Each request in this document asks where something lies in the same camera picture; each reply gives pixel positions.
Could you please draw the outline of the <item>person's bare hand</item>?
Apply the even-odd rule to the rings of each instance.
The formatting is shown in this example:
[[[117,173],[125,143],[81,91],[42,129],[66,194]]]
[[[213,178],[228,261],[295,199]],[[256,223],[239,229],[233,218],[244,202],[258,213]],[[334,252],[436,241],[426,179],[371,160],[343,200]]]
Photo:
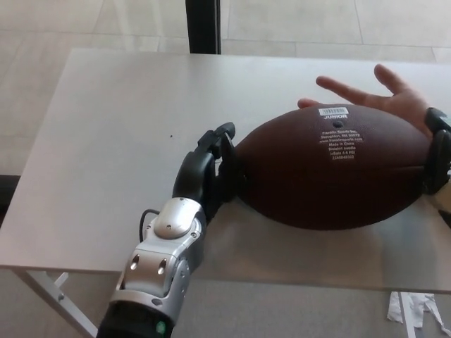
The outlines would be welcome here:
[[[425,124],[426,113],[430,105],[420,93],[382,64],[376,65],[373,73],[378,82],[389,90],[391,96],[370,94],[326,76],[317,77],[316,84],[351,104],[385,111],[406,120],[431,139],[432,132]]]

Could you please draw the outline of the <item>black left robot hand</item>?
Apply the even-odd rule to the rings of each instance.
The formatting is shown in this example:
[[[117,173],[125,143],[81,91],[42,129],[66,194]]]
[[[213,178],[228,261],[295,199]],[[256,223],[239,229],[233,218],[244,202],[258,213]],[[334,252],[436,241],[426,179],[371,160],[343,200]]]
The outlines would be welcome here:
[[[183,159],[175,179],[172,196],[199,203],[208,223],[246,186],[244,166],[232,143],[234,136],[232,122],[206,131],[195,150]]]

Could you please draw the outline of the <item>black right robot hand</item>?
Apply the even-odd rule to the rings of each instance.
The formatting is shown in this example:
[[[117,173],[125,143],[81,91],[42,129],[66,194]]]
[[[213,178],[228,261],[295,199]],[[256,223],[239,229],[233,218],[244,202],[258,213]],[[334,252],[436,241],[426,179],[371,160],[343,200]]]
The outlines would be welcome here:
[[[424,166],[424,193],[434,195],[450,180],[450,117],[430,107],[425,124],[433,138]]]

